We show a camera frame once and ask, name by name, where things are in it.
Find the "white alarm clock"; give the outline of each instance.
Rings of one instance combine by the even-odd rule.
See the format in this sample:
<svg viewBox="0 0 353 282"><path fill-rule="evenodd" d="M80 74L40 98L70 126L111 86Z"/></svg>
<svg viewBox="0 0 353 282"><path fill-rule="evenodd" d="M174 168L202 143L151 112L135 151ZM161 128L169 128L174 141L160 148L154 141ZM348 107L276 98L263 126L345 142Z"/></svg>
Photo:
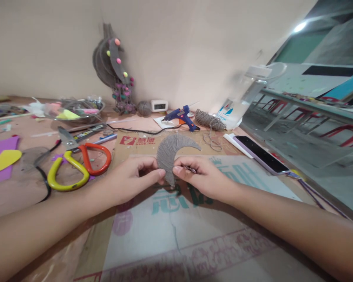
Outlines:
<svg viewBox="0 0 353 282"><path fill-rule="evenodd" d="M166 100L151 100L152 112L166 112L169 108L169 102Z"/></svg>

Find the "hand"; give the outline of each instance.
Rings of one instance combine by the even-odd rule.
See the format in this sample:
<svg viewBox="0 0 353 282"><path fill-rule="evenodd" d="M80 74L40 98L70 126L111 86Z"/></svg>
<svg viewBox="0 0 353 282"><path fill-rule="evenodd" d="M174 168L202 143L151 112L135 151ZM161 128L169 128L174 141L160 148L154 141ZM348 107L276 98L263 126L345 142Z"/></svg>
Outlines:
<svg viewBox="0 0 353 282"><path fill-rule="evenodd" d="M156 182L163 184L165 174L154 157L130 157L92 187L91 197L97 200L95 204L108 209L131 200Z"/></svg>
<svg viewBox="0 0 353 282"><path fill-rule="evenodd" d="M230 197L234 182L219 171L213 163L203 157L179 157L174 162L173 173L180 179L191 183L205 196L225 202ZM189 166L196 173L183 168Z"/></svg>

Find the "table surface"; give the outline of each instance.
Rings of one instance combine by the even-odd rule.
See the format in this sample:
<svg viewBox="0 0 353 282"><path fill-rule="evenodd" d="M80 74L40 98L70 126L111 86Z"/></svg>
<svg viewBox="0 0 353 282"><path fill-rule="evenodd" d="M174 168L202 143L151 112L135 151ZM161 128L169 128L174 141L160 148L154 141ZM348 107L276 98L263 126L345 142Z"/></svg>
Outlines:
<svg viewBox="0 0 353 282"><path fill-rule="evenodd" d="M7 102L11 105L26 105L33 102L31 98L13 98L11 102ZM120 123L120 127L124 128L135 128L139 130L159 130L158 125L153 121L153 118L159 117L162 114L155 113L149 118L143 118L138 115L133 116L122 116L119 117L117 113L107 107L104 115L108 121L114 120L125 120L131 119L131 121ZM54 146L55 141L58 139L58 135L42 136L37 138L31 138L33 134L46 133L57 130L57 126L61 125L60 122L44 119L41 122L37 122L29 116L25 117L11 117L12 129L10 132L0 133L0 140L7 139L13 134L17 134L20 137L18 149L23 151L28 148L36 146L44 146L51 148ZM188 130L187 126L182 126L179 130ZM234 130L236 135L247 135L240 128ZM96 134L89 138L89 142L94 142L101 137L101 134ZM105 145L109 150L115 147L115 141L107 142ZM64 153L64 146L59 146L53 152L54 154ZM100 167L104 158L100 159L99 155L94 155L92 152L91 158L96 158L94 165ZM41 165L41 167L47 172L51 167L51 156ZM76 170L67 168L62 170L58 176L59 181L62 184L74 183L77 179L80 179L80 173ZM286 176L280 176L280 179L290 187L304 202L314 204L312 199L302 189L302 187L295 180L290 179ZM0 182L0 216L15 212L31 205L36 204L46 195L46 188L40 174L36 171L30 171L23 173L20 171L20 162L13 165L13 172L11 179ZM64 193L53 191L51 197L62 197ZM334 212L324 202L322 204L330 212ZM86 222L74 230L70 235L65 237L50 250L45 252L41 257L35 260L28 267L23 269L16 277L16 280L26 281L69 281L73 278L76 271L80 254L84 248L84 244L88 238L91 225L94 224L94 219L91 222Z"/></svg>
<svg viewBox="0 0 353 282"><path fill-rule="evenodd" d="M334 119L342 120L348 124L353 124L352 112L348 112L346 110L343 110L334 106L330 106L330 105L320 105L309 101L302 101L295 97L291 97L289 95L285 95L269 89L262 89L260 93L265 94L267 96L271 96L273 98L279 98L286 102L293 103L297 106L311 110L313 112L319 112L321 114L332 117Z"/></svg>

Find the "blue glue gun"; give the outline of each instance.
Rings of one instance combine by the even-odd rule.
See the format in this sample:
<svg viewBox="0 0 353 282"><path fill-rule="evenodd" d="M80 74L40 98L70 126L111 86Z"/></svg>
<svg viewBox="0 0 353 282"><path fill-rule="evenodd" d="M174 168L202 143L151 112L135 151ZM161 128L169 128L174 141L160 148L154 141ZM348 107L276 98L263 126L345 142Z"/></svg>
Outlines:
<svg viewBox="0 0 353 282"><path fill-rule="evenodd" d="M189 106L184 106L183 109L176 109L170 114L166 115L162 121L170 121L172 119L180 119L184 121L188 126L190 131L200 130L200 127L197 127L192 120L187 116L189 113Z"/></svg>

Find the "ceiling light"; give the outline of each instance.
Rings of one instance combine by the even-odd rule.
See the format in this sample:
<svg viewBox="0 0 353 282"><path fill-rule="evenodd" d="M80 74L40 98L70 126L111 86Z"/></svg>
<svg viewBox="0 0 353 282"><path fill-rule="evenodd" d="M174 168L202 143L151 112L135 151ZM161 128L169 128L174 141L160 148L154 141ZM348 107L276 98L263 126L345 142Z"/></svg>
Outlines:
<svg viewBox="0 0 353 282"><path fill-rule="evenodd" d="M306 22L300 23L299 25L297 25L297 27L293 30L293 32L299 32L301 30L303 30L306 26Z"/></svg>

